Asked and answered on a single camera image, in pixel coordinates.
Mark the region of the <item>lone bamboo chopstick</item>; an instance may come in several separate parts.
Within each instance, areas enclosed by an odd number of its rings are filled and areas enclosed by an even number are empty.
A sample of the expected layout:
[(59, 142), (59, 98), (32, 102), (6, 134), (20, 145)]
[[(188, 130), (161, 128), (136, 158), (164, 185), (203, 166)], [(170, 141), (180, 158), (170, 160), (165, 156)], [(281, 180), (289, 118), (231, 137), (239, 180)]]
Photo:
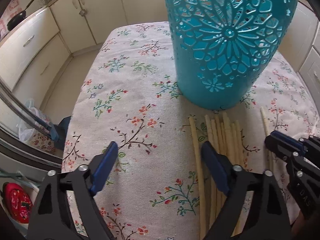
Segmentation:
[[(260, 113), (261, 113), (261, 118), (263, 120), (263, 126), (264, 126), (264, 131), (265, 131), (265, 136), (267, 137), (270, 135), (270, 130), (268, 126), (268, 120), (266, 117), (266, 113), (263, 107), (260, 107)], [(268, 169), (273, 172), (274, 167), (273, 167), (273, 155), (272, 152), (267, 150), (267, 159), (268, 159)]]

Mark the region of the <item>bamboo chopstick two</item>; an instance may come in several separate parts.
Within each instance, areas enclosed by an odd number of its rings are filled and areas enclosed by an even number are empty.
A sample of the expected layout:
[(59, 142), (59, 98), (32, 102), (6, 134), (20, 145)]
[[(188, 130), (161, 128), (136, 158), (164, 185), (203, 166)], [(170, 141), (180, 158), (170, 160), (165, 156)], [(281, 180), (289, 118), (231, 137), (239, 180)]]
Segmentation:
[[(214, 137), (212, 131), (211, 120), (208, 115), (204, 116), (206, 127), (207, 127), (207, 136), (208, 141), (214, 146)], [(216, 186), (213, 178), (211, 178), (211, 193), (210, 193), (210, 217), (209, 217), (209, 226), (211, 227), (216, 218)]]

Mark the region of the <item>bamboo chopstick four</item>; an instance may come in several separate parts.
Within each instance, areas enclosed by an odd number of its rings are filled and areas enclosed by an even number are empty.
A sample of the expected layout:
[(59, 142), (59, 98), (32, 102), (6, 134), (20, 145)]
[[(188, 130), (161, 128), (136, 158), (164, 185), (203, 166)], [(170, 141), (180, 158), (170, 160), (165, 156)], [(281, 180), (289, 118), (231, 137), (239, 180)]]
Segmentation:
[(232, 137), (230, 120), (226, 112), (222, 113), (222, 118), (223, 118), (223, 124), (225, 128), (227, 157), (229, 161), (234, 165), (236, 164), (236, 159), (235, 159), (234, 141)]

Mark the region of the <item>teal perforated plastic basket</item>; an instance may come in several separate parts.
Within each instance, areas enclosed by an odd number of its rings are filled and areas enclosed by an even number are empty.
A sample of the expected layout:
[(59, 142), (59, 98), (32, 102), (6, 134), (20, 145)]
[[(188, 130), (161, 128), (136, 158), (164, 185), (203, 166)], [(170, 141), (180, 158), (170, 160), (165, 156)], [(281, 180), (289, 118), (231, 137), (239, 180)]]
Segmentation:
[(177, 84), (195, 105), (235, 106), (266, 68), (298, 0), (165, 0)]

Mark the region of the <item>bamboo chopstick three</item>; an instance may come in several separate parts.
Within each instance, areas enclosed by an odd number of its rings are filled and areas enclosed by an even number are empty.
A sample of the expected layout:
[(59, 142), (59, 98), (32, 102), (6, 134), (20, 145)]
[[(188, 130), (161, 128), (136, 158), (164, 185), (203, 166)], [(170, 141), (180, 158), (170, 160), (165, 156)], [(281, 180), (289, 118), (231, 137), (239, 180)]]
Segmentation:
[[(224, 155), (225, 149), (223, 144), (223, 138), (222, 138), (222, 131), (221, 131), (221, 125), (220, 125), (220, 119), (218, 115), (215, 115), (214, 117), (215, 124), (216, 124), (216, 130), (217, 130), (217, 136), (218, 136), (218, 142), (219, 142), (219, 149), (217, 152), (219, 154)], [(217, 204), (216, 204), (216, 210), (217, 213), (220, 213), (221, 207), (223, 205), (223, 193), (221, 191), (217, 191)]]

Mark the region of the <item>red round object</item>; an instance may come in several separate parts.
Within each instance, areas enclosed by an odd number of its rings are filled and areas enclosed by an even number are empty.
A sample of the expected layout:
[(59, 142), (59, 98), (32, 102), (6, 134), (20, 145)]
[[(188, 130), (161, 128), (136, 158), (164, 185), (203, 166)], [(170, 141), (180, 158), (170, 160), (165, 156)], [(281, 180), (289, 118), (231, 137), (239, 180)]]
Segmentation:
[(5, 183), (2, 197), (12, 219), (21, 224), (28, 224), (33, 202), (25, 190), (16, 183)]

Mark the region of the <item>floral tablecloth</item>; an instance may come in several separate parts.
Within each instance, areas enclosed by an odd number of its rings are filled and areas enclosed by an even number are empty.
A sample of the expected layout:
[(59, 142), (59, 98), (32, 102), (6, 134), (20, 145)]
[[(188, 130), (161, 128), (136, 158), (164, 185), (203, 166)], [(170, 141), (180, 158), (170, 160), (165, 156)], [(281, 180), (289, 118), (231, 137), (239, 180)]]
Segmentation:
[[(280, 53), (238, 105), (245, 169), (267, 168), (265, 131), (294, 138), (319, 135), (319, 113), (295, 71)], [(176, 83), (167, 22), (129, 25), (110, 33), (80, 89), (63, 153), (69, 172), (101, 154), (111, 141), (118, 160), (95, 196), (116, 239), (198, 239), (200, 223), (196, 161), (189, 117), (199, 142), (207, 140), (202, 109)]]

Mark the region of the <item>cream kitchen cabinets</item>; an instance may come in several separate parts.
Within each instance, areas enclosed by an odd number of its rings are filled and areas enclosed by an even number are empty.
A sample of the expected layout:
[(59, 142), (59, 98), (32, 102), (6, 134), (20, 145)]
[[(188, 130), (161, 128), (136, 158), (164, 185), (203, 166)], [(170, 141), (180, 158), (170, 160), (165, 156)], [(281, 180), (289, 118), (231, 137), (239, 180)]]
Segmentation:
[(21, 101), (41, 103), (73, 55), (117, 27), (166, 19), (164, 0), (52, 0), (1, 41), (1, 84)]

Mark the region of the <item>bamboo chopstick one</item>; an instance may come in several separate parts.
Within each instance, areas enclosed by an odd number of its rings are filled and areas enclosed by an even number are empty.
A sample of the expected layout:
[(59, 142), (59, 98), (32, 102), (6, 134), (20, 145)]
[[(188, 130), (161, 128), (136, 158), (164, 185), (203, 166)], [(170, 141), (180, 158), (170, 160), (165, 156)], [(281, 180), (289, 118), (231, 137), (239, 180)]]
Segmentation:
[(204, 177), (203, 177), (203, 169), (202, 169), (202, 159), (201, 159), (201, 151), (199, 140), (197, 136), (197, 130), (195, 125), (195, 120), (191, 116), (189, 117), (189, 124), (191, 129), (191, 136), (193, 140), (195, 161), (196, 161), (196, 173), (198, 177), (198, 189), (199, 189), (199, 197), (200, 197), (200, 239), (204, 239), (206, 235), (206, 197), (204, 190)]

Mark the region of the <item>black frying pan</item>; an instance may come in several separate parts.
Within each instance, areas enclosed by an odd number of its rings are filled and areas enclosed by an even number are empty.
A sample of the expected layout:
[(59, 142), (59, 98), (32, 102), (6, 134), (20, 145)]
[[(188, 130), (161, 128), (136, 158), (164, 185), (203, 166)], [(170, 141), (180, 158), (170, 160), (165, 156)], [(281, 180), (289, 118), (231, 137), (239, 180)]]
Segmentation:
[(19, 12), (17, 15), (15, 15), (13, 18), (10, 19), (10, 21), (7, 23), (7, 30), (12, 31), (19, 23), (21, 23), (26, 18), (26, 10), (30, 7), (30, 5), (35, 0), (31, 0), (24, 10)]

